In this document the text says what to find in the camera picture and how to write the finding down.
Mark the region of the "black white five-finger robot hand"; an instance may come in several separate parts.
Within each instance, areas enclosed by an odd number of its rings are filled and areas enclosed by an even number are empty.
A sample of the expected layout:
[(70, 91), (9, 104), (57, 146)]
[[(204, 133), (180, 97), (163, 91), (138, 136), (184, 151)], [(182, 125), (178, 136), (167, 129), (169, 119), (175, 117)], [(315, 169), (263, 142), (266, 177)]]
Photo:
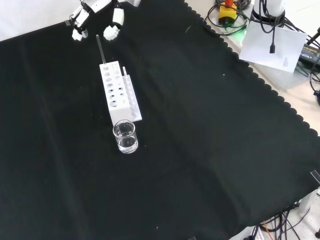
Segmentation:
[(125, 11), (122, 3), (129, 3), (138, 7), (140, 0), (81, 0), (80, 6), (70, 15), (69, 21), (72, 26), (72, 38), (81, 41), (88, 37), (86, 23), (92, 14), (97, 14), (106, 7), (113, 8), (113, 16), (110, 25), (103, 31), (103, 37), (107, 41), (113, 41), (119, 34), (125, 20)]

